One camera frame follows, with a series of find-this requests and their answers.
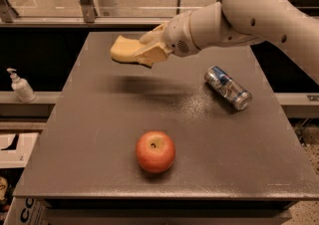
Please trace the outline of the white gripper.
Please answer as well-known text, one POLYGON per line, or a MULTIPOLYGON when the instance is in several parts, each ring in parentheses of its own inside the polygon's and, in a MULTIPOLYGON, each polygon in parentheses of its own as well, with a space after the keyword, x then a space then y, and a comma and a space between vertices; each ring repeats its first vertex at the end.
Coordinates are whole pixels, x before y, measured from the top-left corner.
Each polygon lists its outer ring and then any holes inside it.
POLYGON ((190 16, 190 11, 183 12, 143 34, 139 41, 145 46, 134 52, 136 61, 152 67, 154 63, 165 61, 171 53, 178 57, 198 53, 199 48, 190 33, 190 16))

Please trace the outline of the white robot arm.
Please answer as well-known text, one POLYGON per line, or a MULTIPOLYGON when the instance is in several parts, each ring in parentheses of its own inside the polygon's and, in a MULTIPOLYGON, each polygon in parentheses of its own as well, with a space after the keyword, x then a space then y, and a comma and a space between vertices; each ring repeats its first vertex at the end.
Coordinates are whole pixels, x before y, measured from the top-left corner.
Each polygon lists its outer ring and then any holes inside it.
POLYGON ((139 63, 152 65, 171 54, 186 57, 212 47, 267 41, 319 82, 319 20, 288 0, 220 0, 173 17, 140 38, 134 52, 139 63))

